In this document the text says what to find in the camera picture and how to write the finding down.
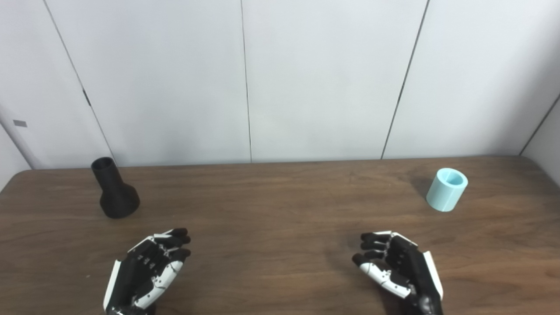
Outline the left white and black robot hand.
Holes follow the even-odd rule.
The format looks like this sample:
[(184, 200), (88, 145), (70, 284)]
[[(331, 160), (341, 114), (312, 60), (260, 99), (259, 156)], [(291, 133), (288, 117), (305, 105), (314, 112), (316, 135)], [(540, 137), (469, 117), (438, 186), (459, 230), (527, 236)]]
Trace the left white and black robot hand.
[(103, 300), (106, 315), (154, 315), (191, 251), (186, 228), (152, 234), (114, 262)]

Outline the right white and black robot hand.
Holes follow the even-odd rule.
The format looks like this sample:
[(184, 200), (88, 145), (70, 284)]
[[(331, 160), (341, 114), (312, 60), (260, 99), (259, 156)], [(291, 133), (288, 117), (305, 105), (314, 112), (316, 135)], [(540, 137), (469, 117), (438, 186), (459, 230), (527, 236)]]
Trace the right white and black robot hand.
[(442, 315), (444, 290), (430, 251), (393, 231), (362, 233), (354, 264), (397, 297), (402, 315)]

